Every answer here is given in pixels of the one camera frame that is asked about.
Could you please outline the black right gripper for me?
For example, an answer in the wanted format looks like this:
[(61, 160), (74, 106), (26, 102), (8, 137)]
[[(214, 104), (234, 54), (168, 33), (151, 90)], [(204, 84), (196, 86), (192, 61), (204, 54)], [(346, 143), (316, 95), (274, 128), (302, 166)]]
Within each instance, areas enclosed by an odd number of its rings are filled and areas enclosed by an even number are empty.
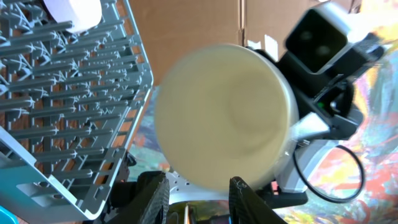
[(314, 114), (320, 120), (305, 127), (326, 130), (305, 134), (306, 139), (347, 140), (363, 122), (363, 114), (353, 103), (354, 80), (364, 73), (364, 57), (351, 49), (324, 72), (313, 73), (293, 53), (271, 61), (287, 79), (297, 101), (299, 120)]

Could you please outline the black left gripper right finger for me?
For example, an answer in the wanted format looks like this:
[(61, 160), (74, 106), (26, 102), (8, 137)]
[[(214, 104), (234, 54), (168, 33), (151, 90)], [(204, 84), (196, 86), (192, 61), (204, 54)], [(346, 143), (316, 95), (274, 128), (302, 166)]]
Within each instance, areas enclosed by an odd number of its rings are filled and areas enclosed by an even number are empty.
[(232, 224), (286, 224), (240, 177), (229, 180), (229, 214)]

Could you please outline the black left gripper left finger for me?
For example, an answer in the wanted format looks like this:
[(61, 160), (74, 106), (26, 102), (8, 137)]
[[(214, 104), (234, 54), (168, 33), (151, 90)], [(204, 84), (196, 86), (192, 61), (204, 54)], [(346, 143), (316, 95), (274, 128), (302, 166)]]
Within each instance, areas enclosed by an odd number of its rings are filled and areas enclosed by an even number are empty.
[(164, 172), (143, 172), (135, 182), (113, 186), (110, 205), (117, 214), (110, 224), (165, 223), (169, 210), (170, 184)]

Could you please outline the cream cup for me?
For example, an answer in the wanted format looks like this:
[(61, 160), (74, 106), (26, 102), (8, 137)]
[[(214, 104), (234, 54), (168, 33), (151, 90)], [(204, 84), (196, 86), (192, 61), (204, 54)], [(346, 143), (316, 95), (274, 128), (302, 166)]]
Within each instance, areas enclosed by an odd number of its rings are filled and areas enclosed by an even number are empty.
[(270, 182), (295, 147), (297, 103), (269, 60), (231, 44), (196, 50), (164, 76), (155, 133), (170, 166), (189, 182), (225, 192), (229, 180)]

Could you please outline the small pink bowl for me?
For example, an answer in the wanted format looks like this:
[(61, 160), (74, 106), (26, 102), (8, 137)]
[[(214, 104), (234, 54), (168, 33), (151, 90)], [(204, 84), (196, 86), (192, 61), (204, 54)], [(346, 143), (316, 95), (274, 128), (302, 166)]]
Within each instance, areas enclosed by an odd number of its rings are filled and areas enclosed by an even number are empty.
[(44, 5), (56, 22), (72, 22), (67, 29), (72, 34), (97, 26), (102, 18), (100, 0), (44, 0)]

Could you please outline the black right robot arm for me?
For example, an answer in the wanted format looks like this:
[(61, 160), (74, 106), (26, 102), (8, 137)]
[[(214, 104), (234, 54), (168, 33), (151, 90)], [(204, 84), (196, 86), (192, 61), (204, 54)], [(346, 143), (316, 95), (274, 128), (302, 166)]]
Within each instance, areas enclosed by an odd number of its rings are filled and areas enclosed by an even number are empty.
[(227, 199), (233, 223), (281, 223), (276, 208), (307, 202), (316, 150), (299, 140), (333, 137), (327, 117), (257, 52), (218, 45), (179, 61), (155, 112), (162, 152), (175, 173), (170, 204)]

